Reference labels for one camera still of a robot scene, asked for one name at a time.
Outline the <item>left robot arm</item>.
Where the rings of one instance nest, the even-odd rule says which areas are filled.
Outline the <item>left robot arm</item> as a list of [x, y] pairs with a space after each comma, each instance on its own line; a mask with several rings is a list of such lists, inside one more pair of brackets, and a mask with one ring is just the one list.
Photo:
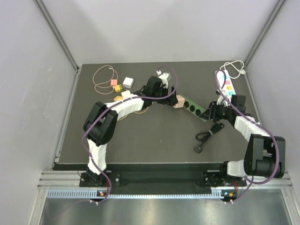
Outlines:
[[96, 186], [106, 182], [106, 174], [103, 172], [106, 169], [106, 147], [113, 137], [117, 121], [131, 113], [145, 110], [155, 102], [168, 106], [178, 103], [177, 86], [172, 86], [171, 92], [168, 92], [170, 79], [169, 73], [151, 76], [140, 90], [122, 100], [94, 104], [84, 123], [85, 134], [82, 140], [88, 142], [89, 162], [86, 171]]

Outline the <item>orange small charger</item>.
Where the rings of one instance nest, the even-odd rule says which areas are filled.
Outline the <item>orange small charger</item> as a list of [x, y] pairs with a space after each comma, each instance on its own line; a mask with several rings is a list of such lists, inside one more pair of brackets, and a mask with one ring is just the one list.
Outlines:
[[116, 102], [116, 101], [120, 101], [122, 100], [123, 97], [122, 96], [116, 96], [113, 100]]

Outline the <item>green power strip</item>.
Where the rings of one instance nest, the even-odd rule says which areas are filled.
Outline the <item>green power strip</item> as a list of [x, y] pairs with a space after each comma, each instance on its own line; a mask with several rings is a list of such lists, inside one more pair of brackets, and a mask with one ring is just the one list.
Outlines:
[[201, 114], [204, 113], [207, 110], [207, 108], [203, 108], [203, 107], [199, 106], [197, 103], [195, 103], [194, 101], [192, 101], [191, 99], [189, 99], [186, 96], [183, 96], [183, 98], [185, 99], [183, 108], [185, 108], [190, 113], [192, 113], [194, 116], [200, 118], [204, 122], [210, 121], [207, 118], [204, 118], [203, 116], [201, 116]]

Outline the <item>white power strip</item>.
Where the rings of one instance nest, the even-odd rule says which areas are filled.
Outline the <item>white power strip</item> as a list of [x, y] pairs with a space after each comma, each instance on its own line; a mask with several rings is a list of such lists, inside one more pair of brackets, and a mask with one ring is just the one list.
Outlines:
[[232, 95], [236, 94], [233, 82], [231, 81], [227, 70], [221, 70], [217, 72], [217, 81], [220, 89], [223, 91], [224, 95], [227, 98], [231, 98]]

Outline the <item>pink giraffe cube charger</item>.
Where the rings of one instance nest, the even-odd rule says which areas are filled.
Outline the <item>pink giraffe cube charger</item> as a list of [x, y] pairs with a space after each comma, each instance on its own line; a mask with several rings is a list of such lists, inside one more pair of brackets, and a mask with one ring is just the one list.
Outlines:
[[174, 108], [183, 108], [184, 103], [185, 103], [185, 98], [181, 95], [177, 95], [176, 98], [177, 98], [178, 102], [173, 107]]

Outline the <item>white square charger plug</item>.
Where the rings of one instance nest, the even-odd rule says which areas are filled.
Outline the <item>white square charger plug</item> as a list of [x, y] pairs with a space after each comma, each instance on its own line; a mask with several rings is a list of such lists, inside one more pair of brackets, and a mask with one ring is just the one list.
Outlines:
[[126, 91], [121, 92], [121, 96], [122, 96], [123, 99], [130, 98], [131, 95], [132, 95], [132, 93], [130, 92], [130, 90], [126, 90]]

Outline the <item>pink charger plug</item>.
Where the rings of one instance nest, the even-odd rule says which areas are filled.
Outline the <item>pink charger plug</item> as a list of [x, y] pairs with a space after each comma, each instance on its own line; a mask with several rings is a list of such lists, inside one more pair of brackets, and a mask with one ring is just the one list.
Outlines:
[[110, 82], [111, 87], [114, 87], [116, 85], [118, 85], [118, 80], [117, 79], [112, 79]]

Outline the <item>yellow charger plug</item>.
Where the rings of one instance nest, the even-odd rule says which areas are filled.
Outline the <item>yellow charger plug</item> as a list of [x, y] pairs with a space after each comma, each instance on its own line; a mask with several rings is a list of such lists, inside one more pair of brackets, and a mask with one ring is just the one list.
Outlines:
[[122, 92], [123, 89], [124, 89], [124, 87], [123, 87], [121, 84], [118, 84], [118, 85], [115, 85], [115, 86], [114, 86], [114, 91], [115, 91], [116, 93]]

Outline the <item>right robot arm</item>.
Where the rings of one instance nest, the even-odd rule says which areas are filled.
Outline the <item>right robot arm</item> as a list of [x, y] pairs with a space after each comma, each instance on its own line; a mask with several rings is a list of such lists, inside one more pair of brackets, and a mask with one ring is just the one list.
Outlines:
[[245, 157], [239, 161], [222, 164], [219, 181], [231, 185], [236, 177], [256, 176], [267, 180], [280, 179], [285, 173], [285, 139], [271, 136], [250, 114], [246, 113], [246, 97], [232, 95], [230, 103], [226, 100], [213, 101], [199, 117], [217, 122], [228, 121], [248, 142]]

